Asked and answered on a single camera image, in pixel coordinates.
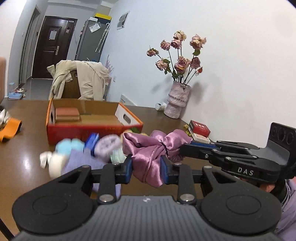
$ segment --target bouquet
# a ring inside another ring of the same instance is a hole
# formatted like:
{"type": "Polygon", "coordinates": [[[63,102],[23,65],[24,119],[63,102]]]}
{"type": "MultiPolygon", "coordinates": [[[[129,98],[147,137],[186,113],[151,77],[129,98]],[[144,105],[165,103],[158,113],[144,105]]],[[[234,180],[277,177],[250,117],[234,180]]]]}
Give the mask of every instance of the bouquet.
{"type": "Polygon", "coordinates": [[[188,84],[189,81],[193,78],[195,75],[199,75],[202,72],[202,67],[200,66],[200,60],[198,58],[198,55],[200,54],[200,50],[202,46],[206,43],[206,38],[201,38],[197,34],[192,37],[192,40],[190,41],[190,45],[194,48],[193,57],[192,60],[189,60],[182,55],[182,42],[185,41],[187,38],[186,34],[182,31],[177,31],[174,34],[173,40],[171,42],[166,42],[163,40],[160,43],[160,47],[163,50],[168,51],[169,58],[162,58],[159,54],[159,51],[151,48],[147,51],[147,55],[149,57],[152,56],[158,56],[160,58],[159,61],[155,63],[156,67],[163,71],[165,74],[170,73],[175,81],[178,81],[182,84],[188,84]],[[170,54],[170,48],[173,47],[178,51],[178,60],[177,63],[173,65],[172,57],[170,54]]]}

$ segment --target gray floor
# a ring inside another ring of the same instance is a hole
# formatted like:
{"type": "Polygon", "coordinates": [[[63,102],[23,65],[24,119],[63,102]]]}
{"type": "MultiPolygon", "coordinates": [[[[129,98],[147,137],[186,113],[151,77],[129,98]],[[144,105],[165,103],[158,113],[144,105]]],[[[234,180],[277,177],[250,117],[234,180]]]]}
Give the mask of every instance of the gray floor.
{"type": "Polygon", "coordinates": [[[28,79],[24,88],[26,97],[23,100],[48,100],[52,80],[28,79]]]}

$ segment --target dried rose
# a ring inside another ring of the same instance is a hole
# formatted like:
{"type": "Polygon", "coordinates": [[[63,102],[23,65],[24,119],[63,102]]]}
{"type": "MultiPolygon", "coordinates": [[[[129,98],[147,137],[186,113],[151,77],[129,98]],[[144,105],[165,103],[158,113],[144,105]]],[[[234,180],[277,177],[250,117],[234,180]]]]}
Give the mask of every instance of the dried rose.
{"type": "Polygon", "coordinates": [[[149,50],[147,51],[147,55],[148,55],[149,57],[155,56],[155,55],[157,55],[157,54],[159,54],[159,52],[158,52],[156,49],[154,49],[154,48],[149,49],[149,50]]]}
{"type": "Polygon", "coordinates": [[[201,38],[197,34],[192,37],[192,41],[190,42],[190,45],[195,49],[195,50],[200,50],[202,48],[202,45],[205,44],[207,41],[206,38],[201,38]]]}
{"type": "Polygon", "coordinates": [[[163,50],[169,50],[170,49],[170,43],[166,42],[165,40],[163,40],[161,43],[160,43],[160,47],[163,49],[163,50]]]}
{"type": "Polygon", "coordinates": [[[185,70],[190,65],[191,61],[189,59],[184,58],[183,56],[180,56],[178,58],[178,62],[174,65],[175,70],[179,72],[180,74],[183,74],[185,70]]]}
{"type": "Polygon", "coordinates": [[[167,68],[168,64],[164,62],[164,59],[162,58],[161,60],[157,61],[155,63],[156,67],[160,70],[163,71],[167,68]]]}
{"type": "Polygon", "coordinates": [[[147,55],[149,57],[156,56],[156,52],[154,52],[152,49],[150,49],[150,50],[147,51],[147,55]]]}
{"type": "Polygon", "coordinates": [[[174,39],[178,39],[181,41],[184,41],[186,38],[187,38],[186,34],[184,32],[182,32],[181,30],[177,31],[174,35],[174,39]]]}
{"type": "Polygon", "coordinates": [[[200,67],[200,60],[199,60],[198,57],[194,57],[194,58],[192,59],[192,62],[191,62],[191,68],[192,68],[192,69],[197,69],[197,68],[199,68],[199,67],[200,67]]]}
{"type": "Polygon", "coordinates": [[[181,43],[181,40],[179,40],[179,39],[174,39],[174,40],[172,40],[172,42],[171,42],[170,45],[171,45],[173,48],[175,48],[175,49],[180,49],[182,43],[181,43]]]}

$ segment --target dark brown door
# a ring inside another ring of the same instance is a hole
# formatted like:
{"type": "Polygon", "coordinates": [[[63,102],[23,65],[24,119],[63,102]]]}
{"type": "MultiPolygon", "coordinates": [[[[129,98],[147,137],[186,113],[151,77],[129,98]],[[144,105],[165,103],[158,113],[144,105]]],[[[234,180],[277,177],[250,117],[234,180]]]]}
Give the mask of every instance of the dark brown door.
{"type": "Polygon", "coordinates": [[[32,78],[52,79],[47,67],[67,59],[77,19],[45,16],[35,52],[32,78]]]}

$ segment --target chair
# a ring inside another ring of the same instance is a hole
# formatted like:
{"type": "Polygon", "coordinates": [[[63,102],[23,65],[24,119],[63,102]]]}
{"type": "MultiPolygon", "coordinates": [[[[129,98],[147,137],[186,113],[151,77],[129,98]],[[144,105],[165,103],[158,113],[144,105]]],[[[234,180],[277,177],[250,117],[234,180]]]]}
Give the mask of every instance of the chair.
{"type": "Polygon", "coordinates": [[[66,99],[79,99],[81,97],[78,78],[77,78],[77,70],[70,71],[72,76],[72,81],[65,82],[64,91],[62,94],[62,98],[66,99]]]}

